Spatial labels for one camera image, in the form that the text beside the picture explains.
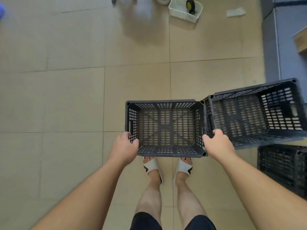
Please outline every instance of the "forearm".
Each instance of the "forearm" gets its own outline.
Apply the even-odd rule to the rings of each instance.
[[[258,229],[307,229],[307,201],[235,154],[219,162]]]
[[[34,230],[102,229],[124,166],[109,160],[57,204]]]

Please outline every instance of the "white plastic basket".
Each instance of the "white plastic basket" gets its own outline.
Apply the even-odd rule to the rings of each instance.
[[[195,1],[195,15],[192,15],[189,14],[189,11],[186,8],[186,2],[187,0],[172,0],[169,4],[169,14],[196,23],[201,11],[203,10],[203,6]]]

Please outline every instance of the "sandal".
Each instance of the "sandal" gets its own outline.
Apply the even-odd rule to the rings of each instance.
[[[193,169],[193,162],[192,162],[192,165],[189,165],[185,162],[183,162],[181,160],[181,158],[178,160],[178,164],[177,164],[177,169],[176,169],[176,173],[175,173],[175,177],[174,177],[174,180],[173,180],[173,183],[174,183],[174,186],[175,185],[175,180],[176,180],[176,176],[177,176],[177,173],[178,172],[184,172],[186,173],[188,176],[190,176],[191,174],[191,170]]]
[[[152,170],[158,170],[159,176],[160,176],[160,182],[161,182],[160,185],[162,185],[162,177],[161,177],[162,173],[161,173],[161,170],[159,168],[159,163],[158,163],[158,161],[155,157],[153,159],[151,159],[149,162],[144,163],[144,168],[145,168],[145,171],[146,171],[147,174]]]

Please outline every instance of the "finger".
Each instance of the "finger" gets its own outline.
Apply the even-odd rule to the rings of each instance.
[[[210,140],[210,137],[208,135],[203,135],[204,144],[206,144],[206,142],[208,142],[208,140]]]
[[[214,135],[223,135],[223,131],[221,129],[213,130]]]
[[[125,132],[122,134],[122,138],[123,138],[123,139],[129,139],[129,136],[130,136],[130,135],[131,135],[130,132],[125,131]]]
[[[133,143],[132,143],[134,146],[135,146],[135,148],[137,148],[138,149],[138,146],[139,146],[139,140],[138,139],[135,139],[134,141],[133,141]]]

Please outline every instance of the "black plastic crate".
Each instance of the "black plastic crate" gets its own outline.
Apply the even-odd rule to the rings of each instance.
[[[258,147],[257,168],[307,199],[307,147],[283,144]]]
[[[138,155],[206,156],[203,101],[127,101],[126,131],[139,139]]]
[[[205,133],[221,129],[236,149],[301,140],[307,120],[297,79],[218,92],[204,99]]]

